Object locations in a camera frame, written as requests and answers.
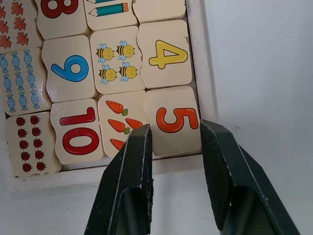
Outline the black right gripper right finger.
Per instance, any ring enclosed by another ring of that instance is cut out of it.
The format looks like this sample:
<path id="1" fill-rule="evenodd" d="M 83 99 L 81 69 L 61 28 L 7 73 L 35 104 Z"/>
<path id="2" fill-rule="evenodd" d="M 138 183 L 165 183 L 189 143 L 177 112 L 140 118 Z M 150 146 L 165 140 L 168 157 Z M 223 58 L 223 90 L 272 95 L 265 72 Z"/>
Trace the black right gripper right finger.
<path id="1" fill-rule="evenodd" d="M 297 235 L 263 168 L 224 126 L 201 120 L 202 156 L 215 222 L 222 235 Z"/>

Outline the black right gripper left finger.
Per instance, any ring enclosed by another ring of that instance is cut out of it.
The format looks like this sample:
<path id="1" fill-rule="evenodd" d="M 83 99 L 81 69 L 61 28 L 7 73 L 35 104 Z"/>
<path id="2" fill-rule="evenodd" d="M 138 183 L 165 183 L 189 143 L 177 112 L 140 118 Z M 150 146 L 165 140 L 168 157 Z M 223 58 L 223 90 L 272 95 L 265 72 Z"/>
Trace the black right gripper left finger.
<path id="1" fill-rule="evenodd" d="M 148 235 L 153 206 L 152 131 L 135 129 L 106 167 L 86 235 Z"/>

